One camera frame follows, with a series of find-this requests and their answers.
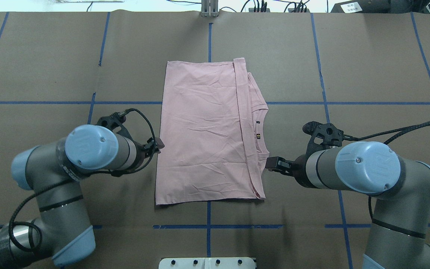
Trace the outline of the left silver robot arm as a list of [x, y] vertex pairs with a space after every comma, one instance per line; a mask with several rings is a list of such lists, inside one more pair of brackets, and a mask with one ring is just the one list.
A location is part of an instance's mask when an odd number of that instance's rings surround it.
[[143, 170], [164, 148], [149, 125], [145, 144], [124, 127], [130, 108], [76, 127], [66, 137], [19, 153], [11, 165], [17, 185], [34, 193], [0, 226], [0, 269], [22, 269], [50, 258], [58, 268], [80, 262], [96, 248], [80, 181]]

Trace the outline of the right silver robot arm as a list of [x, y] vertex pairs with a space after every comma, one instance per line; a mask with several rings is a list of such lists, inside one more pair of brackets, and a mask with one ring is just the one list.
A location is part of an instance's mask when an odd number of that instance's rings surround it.
[[371, 228], [364, 269], [430, 269], [430, 165], [401, 157], [389, 143], [430, 121], [390, 130], [385, 142], [353, 137], [333, 124], [310, 121], [311, 138], [296, 160], [269, 157], [265, 169], [293, 177], [305, 188], [368, 196]]

